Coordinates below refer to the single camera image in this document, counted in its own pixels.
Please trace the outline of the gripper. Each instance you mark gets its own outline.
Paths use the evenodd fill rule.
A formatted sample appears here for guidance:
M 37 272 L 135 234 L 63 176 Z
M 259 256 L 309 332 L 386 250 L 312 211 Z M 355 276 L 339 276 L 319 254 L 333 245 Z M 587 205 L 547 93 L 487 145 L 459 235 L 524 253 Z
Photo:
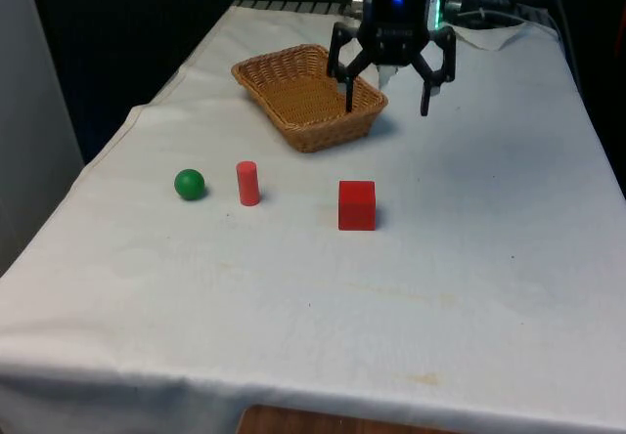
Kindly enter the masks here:
M 375 65 L 412 65 L 423 80 L 421 116 L 428 115 L 431 91 L 456 77 L 457 39 L 450 26 L 427 29 L 429 0 L 364 0 L 359 27 L 361 51 L 349 65 L 339 61 L 340 50 L 358 36 L 358 29 L 336 22 L 327 62 L 327 76 L 345 86 L 345 108 L 352 112 L 354 82 L 366 68 L 366 54 Z M 442 51 L 441 67 L 433 70 L 422 55 L 432 42 Z

